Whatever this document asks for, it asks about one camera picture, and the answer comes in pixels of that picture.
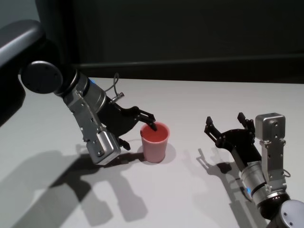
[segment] black cable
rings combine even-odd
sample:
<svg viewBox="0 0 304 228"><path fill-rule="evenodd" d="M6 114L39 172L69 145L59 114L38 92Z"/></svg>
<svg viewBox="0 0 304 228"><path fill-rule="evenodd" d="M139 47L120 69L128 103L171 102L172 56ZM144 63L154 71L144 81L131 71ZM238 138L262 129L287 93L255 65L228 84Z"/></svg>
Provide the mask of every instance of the black cable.
<svg viewBox="0 0 304 228"><path fill-rule="evenodd" d="M110 86L108 89L106 89L105 92L109 91L110 89L112 89L114 87L115 94L116 94L116 96L118 96L118 92L116 90L116 84L117 84L118 80L119 80L119 73L115 73L114 78L113 78L113 85Z"/></svg>

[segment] table surface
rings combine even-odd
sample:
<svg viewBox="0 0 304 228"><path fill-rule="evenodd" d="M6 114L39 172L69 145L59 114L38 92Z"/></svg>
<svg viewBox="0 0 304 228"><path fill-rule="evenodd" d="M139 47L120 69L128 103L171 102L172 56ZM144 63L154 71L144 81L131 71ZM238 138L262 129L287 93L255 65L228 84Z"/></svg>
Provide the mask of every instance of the table surface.
<svg viewBox="0 0 304 228"><path fill-rule="evenodd" d="M95 81L103 89L113 82ZM207 116L222 132L241 128L238 112L286 116L287 190L304 201L304 85L120 79L117 89L125 94L119 105L139 106L169 126L164 161L139 160L138 123L122 137L131 145L122 164L93 166L62 99L26 91L23 107L0 128L2 228L265 227L231 155L203 132Z"/></svg>

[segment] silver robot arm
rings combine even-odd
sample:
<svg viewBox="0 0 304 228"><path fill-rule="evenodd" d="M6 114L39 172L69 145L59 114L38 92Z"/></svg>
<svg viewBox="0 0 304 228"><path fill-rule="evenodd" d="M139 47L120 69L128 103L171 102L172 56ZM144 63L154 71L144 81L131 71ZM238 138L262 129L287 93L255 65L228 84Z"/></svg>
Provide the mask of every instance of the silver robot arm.
<svg viewBox="0 0 304 228"><path fill-rule="evenodd" d="M156 129L153 114L134 106L124 109L106 92L69 64L62 64L58 48L47 40L41 24L34 20L14 22L0 29L0 126L22 105L29 90L62 97L83 134L93 163L105 165L129 150L120 138L139 121Z"/></svg>
<svg viewBox="0 0 304 228"><path fill-rule="evenodd" d="M207 118L205 133L219 148L231 152L240 170L240 177L261 215L270 220L267 228L304 227L304 203L291 200L286 192L283 168L285 117L277 113L263 114L253 120L240 113L244 129L220 133ZM254 146L260 140L262 156Z"/></svg>

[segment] pink cup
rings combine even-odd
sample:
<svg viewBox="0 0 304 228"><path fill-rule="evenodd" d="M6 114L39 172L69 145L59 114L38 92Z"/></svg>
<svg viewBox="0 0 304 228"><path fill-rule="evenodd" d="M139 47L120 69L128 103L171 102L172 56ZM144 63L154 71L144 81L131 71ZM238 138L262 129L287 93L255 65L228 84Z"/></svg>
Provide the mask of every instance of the pink cup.
<svg viewBox="0 0 304 228"><path fill-rule="evenodd" d="M141 128L143 155L148 162L159 163L165 158L169 128L160 122L155 122L157 131L148 125Z"/></svg>

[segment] cup rim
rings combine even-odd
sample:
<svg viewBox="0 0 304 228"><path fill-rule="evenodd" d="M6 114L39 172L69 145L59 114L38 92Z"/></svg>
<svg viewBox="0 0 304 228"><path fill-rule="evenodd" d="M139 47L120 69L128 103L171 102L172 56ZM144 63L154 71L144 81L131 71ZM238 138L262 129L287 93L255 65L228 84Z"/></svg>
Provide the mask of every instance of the cup rim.
<svg viewBox="0 0 304 228"><path fill-rule="evenodd" d="M147 125L147 124L144 124L144 125L141 127L141 131L140 131L140 132L141 132L142 140L146 141L147 143L151 143L151 144L160 144L160 143L162 143L162 142L168 140L168 138L169 138L169 136L170 136L170 129L169 129L169 127L168 127L167 125L165 125L164 123L162 123L162 122L154 122L154 123L155 123L156 125L161 125L161 126L163 126L163 127L167 130L167 132L168 132L167 137L166 137L164 140L159 141L159 142L151 142L151 141L145 139L145 138L142 136L142 130L143 130L145 127L147 127L148 125Z"/></svg>

